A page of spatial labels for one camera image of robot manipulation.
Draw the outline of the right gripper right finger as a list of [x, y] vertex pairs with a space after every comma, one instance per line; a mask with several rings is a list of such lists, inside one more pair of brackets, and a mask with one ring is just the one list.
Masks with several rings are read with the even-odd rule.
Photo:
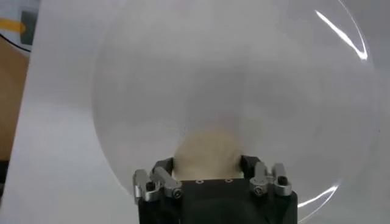
[[257, 196], [273, 193], [281, 197], [292, 194], [292, 184], [282, 163], [275, 163], [271, 171], [256, 156], [242, 155], [240, 168], [245, 179], [249, 180], [250, 190]]

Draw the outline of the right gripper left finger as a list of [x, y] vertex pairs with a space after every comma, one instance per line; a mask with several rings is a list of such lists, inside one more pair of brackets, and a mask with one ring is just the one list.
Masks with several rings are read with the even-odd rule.
[[173, 177], [173, 168], [174, 160], [168, 158], [157, 161], [149, 173], [144, 169], [137, 169], [132, 176], [135, 203], [155, 202], [160, 197], [180, 199], [183, 195], [182, 182]]

